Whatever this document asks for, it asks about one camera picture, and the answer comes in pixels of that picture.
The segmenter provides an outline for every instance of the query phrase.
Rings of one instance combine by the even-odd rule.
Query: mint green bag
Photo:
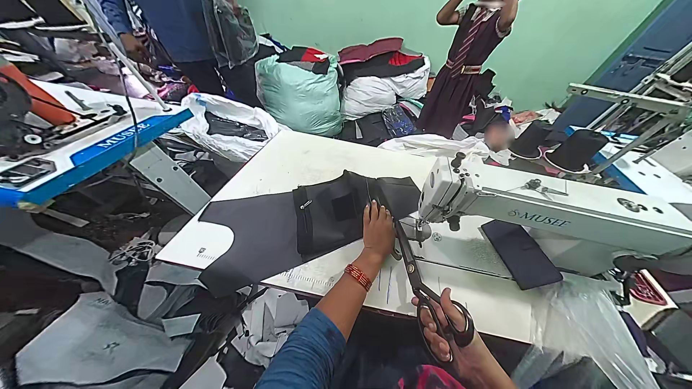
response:
[[[277,62],[272,55],[257,61],[257,97],[277,122],[293,131],[321,136],[341,132],[342,119],[336,57],[329,56],[326,75]]]

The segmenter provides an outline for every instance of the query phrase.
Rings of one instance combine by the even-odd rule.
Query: green wall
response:
[[[255,29],[287,46],[336,54],[381,37],[402,37],[438,71],[455,28],[438,26],[445,0],[241,0]],[[514,107],[560,102],[570,82],[584,82],[661,0],[521,0],[513,31],[486,62],[497,90]]]

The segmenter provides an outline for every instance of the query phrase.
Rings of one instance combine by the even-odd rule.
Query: black scissors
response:
[[[403,226],[401,225],[401,222],[399,220],[396,220],[394,222],[394,230],[397,232],[397,239],[399,240],[399,246],[401,246],[401,257],[403,259],[403,264],[406,266],[408,281],[411,284],[414,296],[418,297],[419,302],[418,309],[416,310],[416,317],[418,319],[418,328],[421,331],[421,335],[423,335],[423,323],[421,322],[421,312],[422,309],[425,307],[430,310],[430,315],[432,316],[432,319],[435,321],[435,329],[438,335],[445,339],[449,344],[452,344],[452,342],[456,343],[456,345],[460,348],[470,345],[471,341],[473,340],[473,335],[475,333],[475,328],[473,326],[473,318],[471,318],[471,314],[463,305],[452,300],[452,304],[454,304],[454,306],[458,308],[464,315],[464,318],[466,319],[466,328],[464,329],[464,331],[459,331],[454,327],[454,324],[452,324],[452,321],[449,319],[449,317],[445,315],[445,319],[447,320],[447,326],[445,326],[445,328],[442,329],[437,314],[435,313],[435,307],[433,307],[433,304],[431,303],[432,300],[435,301],[437,304],[441,305],[440,297],[423,283],[423,280],[421,279],[421,274],[418,272],[418,265],[416,263],[416,259],[413,256],[413,251],[411,250],[411,245],[408,242],[408,237],[406,236],[406,232],[404,232]],[[428,348],[428,351],[430,352],[432,357],[443,367],[444,365],[452,361],[453,357],[451,353],[449,354],[449,361],[441,361],[432,351],[426,339],[424,339],[424,343],[426,344],[426,347]]]

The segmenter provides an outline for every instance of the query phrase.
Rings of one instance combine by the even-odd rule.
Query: maroon dress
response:
[[[457,58],[459,50],[462,49],[469,28],[473,24],[473,20],[467,15],[473,15],[470,12],[475,12],[476,8],[473,4],[469,5],[464,14],[465,17],[462,17],[452,47],[449,49],[448,64]],[[478,32],[471,41],[464,65],[483,65],[495,47],[509,34],[509,32],[498,31],[499,18],[500,12],[497,11],[487,21],[480,24]],[[468,104],[474,95],[474,81],[479,76],[478,74],[461,74],[453,77],[448,64],[443,65],[437,74],[420,118],[416,122],[416,127],[424,129],[426,133],[442,135],[445,138],[451,138],[454,128],[465,115],[470,114],[471,108]]]

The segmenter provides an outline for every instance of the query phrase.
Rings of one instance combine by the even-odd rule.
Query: bangle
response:
[[[344,269],[344,273],[348,273],[353,278],[355,278],[356,281],[358,281],[358,283],[361,284],[361,286],[363,288],[365,288],[366,292],[370,291],[370,287],[372,286],[372,281],[370,281],[370,279],[367,277],[367,275],[365,275],[365,273],[363,273],[360,269],[355,267],[353,264],[348,264],[348,266],[346,266],[346,269]]]

